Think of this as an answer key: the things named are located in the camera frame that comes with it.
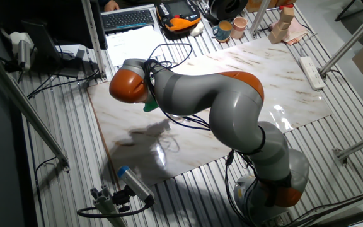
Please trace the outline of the person's bare hand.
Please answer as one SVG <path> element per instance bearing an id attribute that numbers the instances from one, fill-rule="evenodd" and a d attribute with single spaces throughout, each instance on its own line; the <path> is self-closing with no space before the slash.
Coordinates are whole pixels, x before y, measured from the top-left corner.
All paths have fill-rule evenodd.
<path id="1" fill-rule="evenodd" d="M 115 0 L 109 0 L 104 6 L 104 12 L 119 10 L 120 6 Z"/>

